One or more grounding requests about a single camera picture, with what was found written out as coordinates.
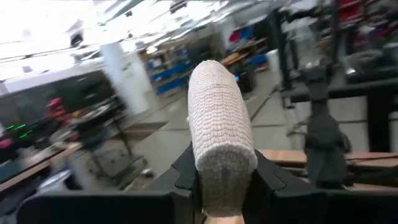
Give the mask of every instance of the red object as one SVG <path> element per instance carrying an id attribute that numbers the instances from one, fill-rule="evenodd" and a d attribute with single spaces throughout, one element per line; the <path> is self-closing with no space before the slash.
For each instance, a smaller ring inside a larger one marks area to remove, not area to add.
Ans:
<path id="1" fill-rule="evenodd" d="M 11 139 L 5 139 L 0 141 L 0 149 L 8 149 L 12 144 Z"/>
<path id="2" fill-rule="evenodd" d="M 49 109 L 49 115 L 56 121 L 63 121 L 65 124 L 69 121 L 69 114 L 67 114 L 65 108 L 62 105 L 61 98 L 51 100 L 47 108 Z"/>
<path id="3" fill-rule="evenodd" d="M 229 37 L 230 42 L 238 42 L 239 38 L 241 37 L 241 30 L 236 30 L 232 32 L 232 34 Z"/>
<path id="4" fill-rule="evenodd" d="M 361 17 L 363 14 L 362 0 L 340 1 L 340 22 L 348 22 Z"/>

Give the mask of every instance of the wooden table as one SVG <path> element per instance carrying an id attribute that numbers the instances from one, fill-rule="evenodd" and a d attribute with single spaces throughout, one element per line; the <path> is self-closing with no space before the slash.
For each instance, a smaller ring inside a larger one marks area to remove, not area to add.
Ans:
<path id="1" fill-rule="evenodd" d="M 239 55 L 236 57 L 231 57 L 232 55 L 224 58 L 220 63 L 222 65 L 224 65 L 226 68 L 228 68 L 228 67 L 234 65 L 235 63 L 240 62 L 241 60 L 245 59 L 246 56 L 248 56 L 248 54 L 242 54 L 242 55 Z"/>
<path id="2" fill-rule="evenodd" d="M 80 143 L 73 142 L 68 144 L 67 148 L 61 151 L 53 151 L 50 148 L 46 148 L 33 156 L 21 159 L 21 173 L 0 184 L 0 192 L 18 184 L 24 179 L 38 173 L 39 171 L 50 167 L 55 162 L 64 159 L 80 148 Z"/>
<path id="3" fill-rule="evenodd" d="M 244 50 L 246 48 L 254 48 L 254 50 L 256 50 L 257 44 L 263 43 L 265 42 L 267 39 L 266 38 L 261 38 L 259 40 L 250 40 L 249 42 L 247 42 L 245 45 L 240 46 L 238 48 L 238 51 Z"/>
<path id="4" fill-rule="evenodd" d="M 307 158 L 303 151 L 288 151 L 288 150 L 270 150 L 260 149 L 261 154 L 267 159 L 274 162 L 305 162 Z M 392 157 L 398 156 L 398 153 L 386 153 L 386 152 L 355 152 L 347 155 L 348 159 L 354 162 L 354 159 L 367 159 L 367 158 L 380 158 L 380 157 Z M 398 165 L 398 158 L 395 159 L 378 159 L 373 161 L 358 161 L 356 164 L 363 166 L 395 166 Z M 368 184 L 354 184 L 350 190 L 398 190 L 395 187 L 384 187 Z M 205 224 L 244 224 L 243 217 L 229 217 L 229 218 L 207 218 Z"/>

